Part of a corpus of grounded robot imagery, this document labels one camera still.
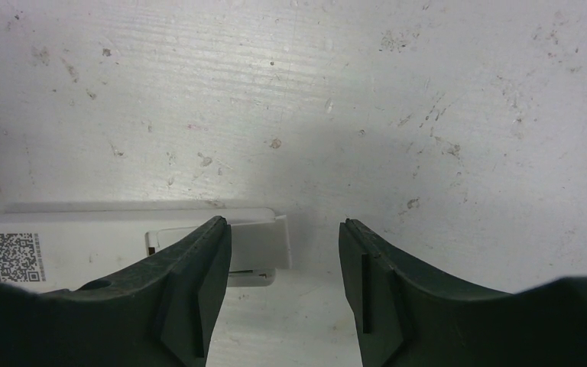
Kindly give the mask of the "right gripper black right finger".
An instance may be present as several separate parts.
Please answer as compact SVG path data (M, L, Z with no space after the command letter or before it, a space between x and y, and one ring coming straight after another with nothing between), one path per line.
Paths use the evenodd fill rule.
M339 259L365 366L587 366L587 277L492 290L355 219L339 227Z

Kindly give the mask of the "white remote control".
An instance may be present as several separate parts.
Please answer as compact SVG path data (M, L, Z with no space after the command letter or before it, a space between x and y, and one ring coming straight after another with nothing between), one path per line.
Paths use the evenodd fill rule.
M75 290L157 254L147 232L198 228L215 216L231 226L279 215L267 208L1 214L0 281L36 292ZM277 271L229 269L229 285L266 287Z

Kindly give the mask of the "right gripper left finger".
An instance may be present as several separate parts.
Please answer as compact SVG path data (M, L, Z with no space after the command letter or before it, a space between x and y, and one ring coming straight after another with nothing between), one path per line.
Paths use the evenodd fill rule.
M232 228L215 216L74 291L0 282L0 366L204 366L231 255Z

